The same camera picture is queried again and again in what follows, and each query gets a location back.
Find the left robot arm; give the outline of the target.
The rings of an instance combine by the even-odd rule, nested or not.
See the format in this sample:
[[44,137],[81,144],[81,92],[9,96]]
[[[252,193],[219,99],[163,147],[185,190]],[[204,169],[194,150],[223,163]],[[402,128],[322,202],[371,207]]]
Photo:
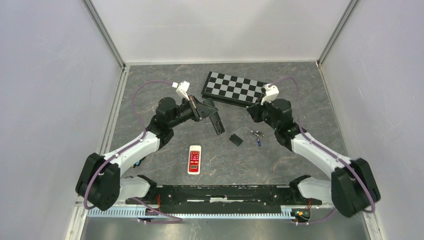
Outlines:
[[153,203],[157,190],[147,178],[122,178],[123,173],[163,148],[174,136],[174,127],[189,120],[200,122],[218,115],[218,108],[211,100],[200,102],[190,95],[178,105],[172,97],[162,98],[143,133],[116,150],[103,155],[94,152],[87,157],[75,187],[76,193],[83,197],[84,207],[105,211],[117,201],[130,198]]

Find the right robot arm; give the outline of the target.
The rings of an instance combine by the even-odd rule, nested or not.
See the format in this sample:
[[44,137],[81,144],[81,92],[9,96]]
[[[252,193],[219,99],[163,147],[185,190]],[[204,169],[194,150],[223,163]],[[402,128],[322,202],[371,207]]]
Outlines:
[[302,204],[307,199],[330,203],[347,218],[359,212],[375,212],[381,194],[365,159],[351,159],[313,138],[299,121],[294,121],[288,100],[257,102],[246,110],[255,123],[264,122],[274,130],[281,146],[306,158],[329,177],[319,180],[304,175],[296,179],[288,191],[293,203]]

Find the black battery cover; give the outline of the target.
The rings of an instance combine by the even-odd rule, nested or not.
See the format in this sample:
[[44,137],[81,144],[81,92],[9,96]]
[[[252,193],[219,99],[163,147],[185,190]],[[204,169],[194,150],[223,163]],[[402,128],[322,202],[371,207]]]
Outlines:
[[238,147],[243,143],[243,140],[239,136],[237,136],[236,134],[232,134],[229,137],[229,140]]

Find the black remote control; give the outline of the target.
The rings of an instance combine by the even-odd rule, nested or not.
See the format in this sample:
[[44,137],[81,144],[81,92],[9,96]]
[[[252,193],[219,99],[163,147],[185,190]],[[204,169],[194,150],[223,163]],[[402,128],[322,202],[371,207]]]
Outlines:
[[209,119],[212,123],[212,126],[215,130],[215,133],[219,136],[225,132],[224,125],[221,121],[221,117],[218,112],[215,112],[209,116]]

